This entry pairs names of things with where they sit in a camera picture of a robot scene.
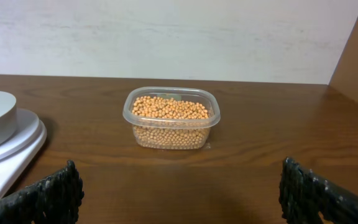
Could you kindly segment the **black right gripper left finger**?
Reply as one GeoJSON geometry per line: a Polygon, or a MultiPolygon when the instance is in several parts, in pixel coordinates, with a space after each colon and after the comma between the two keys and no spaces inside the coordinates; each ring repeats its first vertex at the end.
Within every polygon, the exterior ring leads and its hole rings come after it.
{"type": "Polygon", "coordinates": [[[0,199],[0,224],[74,224],[82,204],[83,181],[75,163],[0,199]]]}

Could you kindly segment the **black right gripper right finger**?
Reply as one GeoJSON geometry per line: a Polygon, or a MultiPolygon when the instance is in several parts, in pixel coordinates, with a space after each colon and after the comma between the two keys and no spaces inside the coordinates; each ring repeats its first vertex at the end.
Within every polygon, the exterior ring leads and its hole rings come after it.
{"type": "Polygon", "coordinates": [[[283,160],[279,203],[287,223],[358,224],[358,196],[303,168],[283,160]]]}

